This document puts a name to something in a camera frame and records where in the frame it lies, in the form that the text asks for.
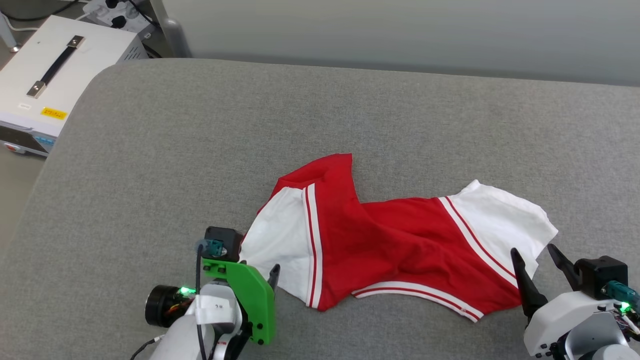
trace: green plastic part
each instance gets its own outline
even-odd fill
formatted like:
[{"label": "green plastic part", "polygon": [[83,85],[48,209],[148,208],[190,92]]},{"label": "green plastic part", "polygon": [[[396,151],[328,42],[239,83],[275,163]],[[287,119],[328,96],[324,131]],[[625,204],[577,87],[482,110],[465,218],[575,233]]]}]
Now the green plastic part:
[{"label": "green plastic part", "polygon": [[202,265],[208,266],[207,276],[226,280],[236,293],[253,324],[250,340],[269,345],[276,332],[275,295],[260,272],[247,264],[207,258],[202,258]]}]

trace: gray fabric tabletop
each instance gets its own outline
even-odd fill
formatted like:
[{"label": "gray fabric tabletop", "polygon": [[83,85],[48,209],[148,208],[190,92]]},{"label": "gray fabric tabletop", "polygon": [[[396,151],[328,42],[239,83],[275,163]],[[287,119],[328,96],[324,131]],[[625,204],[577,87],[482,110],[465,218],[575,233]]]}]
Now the gray fabric tabletop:
[{"label": "gray fabric tabletop", "polygon": [[[362,201],[473,179],[539,204],[573,260],[604,254],[640,286],[640,89],[265,65],[134,61],[98,75],[0,264],[0,358],[128,359],[157,284],[194,285],[209,225],[245,232],[276,179],[352,152]],[[570,291],[549,255],[534,281]],[[325,313],[279,291],[277,335],[241,359],[528,359],[520,308],[476,324],[377,295]],[[140,355],[145,359],[151,348]]]}]

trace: red and white garment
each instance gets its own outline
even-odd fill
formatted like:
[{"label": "red and white garment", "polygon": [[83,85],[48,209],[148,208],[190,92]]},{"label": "red and white garment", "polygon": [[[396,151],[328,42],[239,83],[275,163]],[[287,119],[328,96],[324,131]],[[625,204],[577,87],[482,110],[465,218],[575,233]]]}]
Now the red and white garment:
[{"label": "red and white garment", "polygon": [[473,181],[457,195],[361,204],[351,155],[315,160],[281,177],[240,257],[324,311],[353,294],[413,295],[472,321],[520,304],[510,250],[530,276],[557,234],[537,205]]}]

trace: yellow label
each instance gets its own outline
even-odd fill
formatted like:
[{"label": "yellow label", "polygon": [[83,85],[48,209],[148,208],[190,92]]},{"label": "yellow label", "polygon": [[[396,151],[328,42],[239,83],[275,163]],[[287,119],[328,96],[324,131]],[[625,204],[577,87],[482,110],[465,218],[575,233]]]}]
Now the yellow label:
[{"label": "yellow label", "polygon": [[44,109],[42,109],[41,114],[44,115],[44,116],[56,118],[58,120],[65,120],[65,117],[67,117],[67,113],[65,113],[64,111],[55,110],[55,109],[52,109],[52,108],[44,108]]}]

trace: gray wall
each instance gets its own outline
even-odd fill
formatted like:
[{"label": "gray wall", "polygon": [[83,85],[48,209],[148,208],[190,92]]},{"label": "gray wall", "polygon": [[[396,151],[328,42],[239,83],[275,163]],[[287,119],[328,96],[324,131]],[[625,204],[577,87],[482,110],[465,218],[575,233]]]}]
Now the gray wall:
[{"label": "gray wall", "polygon": [[640,85],[639,0],[160,3],[199,58]]}]

